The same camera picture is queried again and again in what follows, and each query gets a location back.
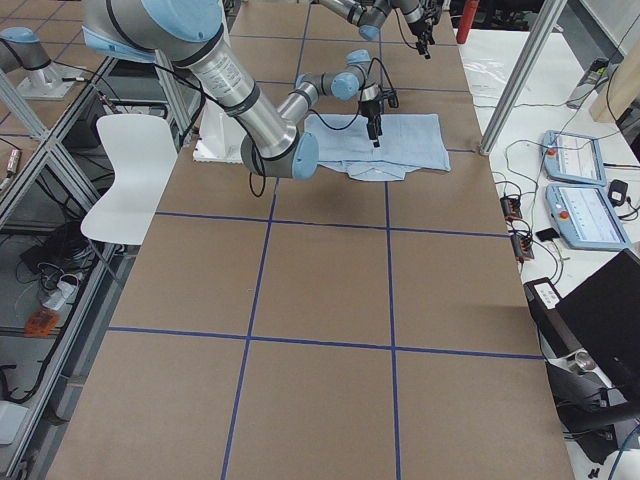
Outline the second grey robot base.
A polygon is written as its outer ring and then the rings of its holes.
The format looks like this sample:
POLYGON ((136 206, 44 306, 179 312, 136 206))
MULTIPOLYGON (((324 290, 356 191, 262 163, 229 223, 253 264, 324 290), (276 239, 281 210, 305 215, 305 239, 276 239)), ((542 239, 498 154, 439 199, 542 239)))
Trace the second grey robot base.
POLYGON ((63 81, 64 69, 53 63, 31 29, 9 27, 1 31, 1 71, 9 74, 19 69, 26 72, 17 87, 25 99, 60 100, 72 87, 63 81))

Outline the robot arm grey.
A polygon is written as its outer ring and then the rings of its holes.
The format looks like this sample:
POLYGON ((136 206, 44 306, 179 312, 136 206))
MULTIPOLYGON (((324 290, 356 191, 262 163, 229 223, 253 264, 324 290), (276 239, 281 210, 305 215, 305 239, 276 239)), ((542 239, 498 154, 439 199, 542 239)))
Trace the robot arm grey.
POLYGON ((428 48, 435 44, 433 30, 440 21, 444 2, 319 0, 312 1, 312 4, 323 6, 347 23, 356 26, 360 36, 367 41, 376 40, 380 36, 386 19, 394 12, 397 21, 403 18, 410 32, 415 36, 413 45, 403 39, 405 44, 425 59, 430 59, 428 48))
POLYGON ((314 174, 318 141, 297 125, 323 96, 357 97, 369 138, 379 141, 382 92, 364 50, 352 52, 340 72, 302 76, 287 99, 274 106, 225 40, 218 2, 86 1, 83 6, 83 34, 90 48, 139 63, 151 63, 163 53, 173 66, 190 70, 245 130, 241 158, 256 175, 308 179, 314 174))

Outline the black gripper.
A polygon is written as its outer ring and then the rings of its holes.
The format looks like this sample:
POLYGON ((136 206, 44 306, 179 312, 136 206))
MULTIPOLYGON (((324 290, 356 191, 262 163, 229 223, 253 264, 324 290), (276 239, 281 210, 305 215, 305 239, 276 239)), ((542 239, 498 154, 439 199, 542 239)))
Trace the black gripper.
POLYGON ((380 148, 379 137, 382 135, 381 102, 367 100, 360 102, 360 114, 366 118, 366 129, 374 148, 380 148))
POLYGON ((422 16, 419 20, 408 24, 411 33, 416 37, 416 48, 426 60, 431 58, 429 46, 435 44, 433 38, 433 19, 422 16))

